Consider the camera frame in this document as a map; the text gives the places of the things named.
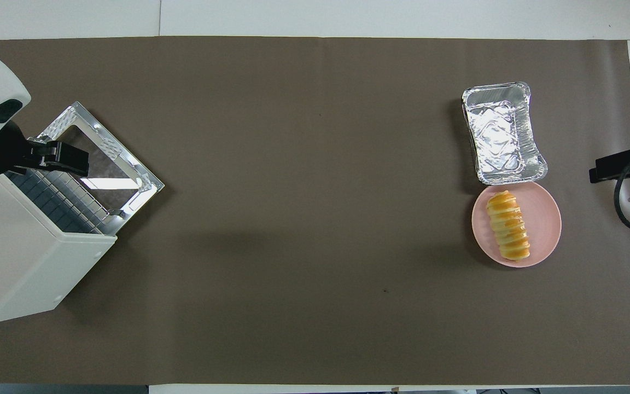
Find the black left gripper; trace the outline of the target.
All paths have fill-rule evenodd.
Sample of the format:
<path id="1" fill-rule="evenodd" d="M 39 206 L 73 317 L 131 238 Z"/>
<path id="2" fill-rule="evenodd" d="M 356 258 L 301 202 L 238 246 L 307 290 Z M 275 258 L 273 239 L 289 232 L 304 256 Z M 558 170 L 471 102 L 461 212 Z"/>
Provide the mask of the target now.
<path id="1" fill-rule="evenodd" d="M 40 171 L 60 171 L 80 177 L 89 174 L 89 154 L 62 141 L 28 140 L 15 122 L 0 130 L 0 175 L 12 170 L 25 156 L 25 166 Z"/>

